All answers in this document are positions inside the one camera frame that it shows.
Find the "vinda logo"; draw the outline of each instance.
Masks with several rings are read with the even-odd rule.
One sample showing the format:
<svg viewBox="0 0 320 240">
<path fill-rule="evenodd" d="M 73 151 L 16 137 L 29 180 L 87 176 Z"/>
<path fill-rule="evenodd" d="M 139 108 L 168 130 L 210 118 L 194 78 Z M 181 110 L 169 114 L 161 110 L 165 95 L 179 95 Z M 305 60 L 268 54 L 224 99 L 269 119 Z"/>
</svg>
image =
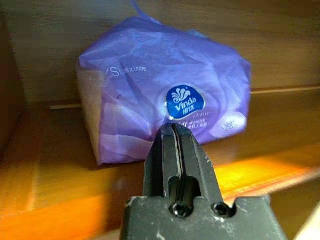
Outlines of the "vinda logo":
<svg viewBox="0 0 320 240">
<path fill-rule="evenodd" d="M 183 119 L 204 106 L 204 98 L 191 86 L 175 86 L 166 95 L 166 107 L 175 119 Z"/>
</svg>

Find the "wooden cabinet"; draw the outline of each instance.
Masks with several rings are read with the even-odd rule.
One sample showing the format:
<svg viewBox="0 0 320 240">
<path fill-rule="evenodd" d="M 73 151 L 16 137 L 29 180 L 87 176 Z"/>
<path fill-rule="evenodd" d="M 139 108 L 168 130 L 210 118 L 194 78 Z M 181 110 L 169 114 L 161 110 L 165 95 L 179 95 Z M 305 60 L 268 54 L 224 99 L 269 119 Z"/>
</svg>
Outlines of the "wooden cabinet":
<svg viewBox="0 0 320 240">
<path fill-rule="evenodd" d="M 227 203 L 274 193 L 280 213 L 280 190 L 320 176 L 319 1 L 138 3 L 164 24 L 202 32 L 252 63 L 246 132 L 203 148 Z M 142 193 L 144 163 L 97 169 L 82 110 L 73 108 L 75 63 L 133 8 L 128 0 L 1 4 L 0 239 L 84 240 L 119 228 L 125 200 Z"/>
</svg>

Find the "wooden back wall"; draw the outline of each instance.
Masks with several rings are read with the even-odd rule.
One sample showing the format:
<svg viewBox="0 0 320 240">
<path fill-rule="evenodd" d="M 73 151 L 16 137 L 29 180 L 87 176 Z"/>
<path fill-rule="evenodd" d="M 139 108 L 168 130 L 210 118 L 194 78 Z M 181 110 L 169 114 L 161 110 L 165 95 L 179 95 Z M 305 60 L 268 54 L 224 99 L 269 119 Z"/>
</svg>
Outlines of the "wooden back wall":
<svg viewBox="0 0 320 240">
<path fill-rule="evenodd" d="M 77 99 L 77 57 L 135 15 L 129 0 L 1 0 L 26 100 Z M 138 0 L 164 24 L 195 29 L 252 63 L 254 89 L 320 84 L 319 0 Z"/>
<path fill-rule="evenodd" d="M 0 12 L 0 162 L 24 111 L 24 90 L 10 44 L 7 22 Z"/>
</svg>

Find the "screw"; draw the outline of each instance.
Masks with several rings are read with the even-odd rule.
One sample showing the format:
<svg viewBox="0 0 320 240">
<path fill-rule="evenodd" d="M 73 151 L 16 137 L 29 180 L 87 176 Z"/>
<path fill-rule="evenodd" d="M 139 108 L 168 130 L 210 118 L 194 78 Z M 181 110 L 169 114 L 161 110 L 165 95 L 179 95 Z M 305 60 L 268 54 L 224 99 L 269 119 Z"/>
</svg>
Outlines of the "screw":
<svg viewBox="0 0 320 240">
<path fill-rule="evenodd" d="M 216 203 L 211 208 L 213 212 L 219 216 L 227 216 L 230 213 L 229 206 L 224 202 Z"/>
<path fill-rule="evenodd" d="M 191 209 L 182 203 L 182 202 L 175 202 L 170 207 L 170 212 L 178 218 L 186 218 L 190 215 Z"/>
</svg>

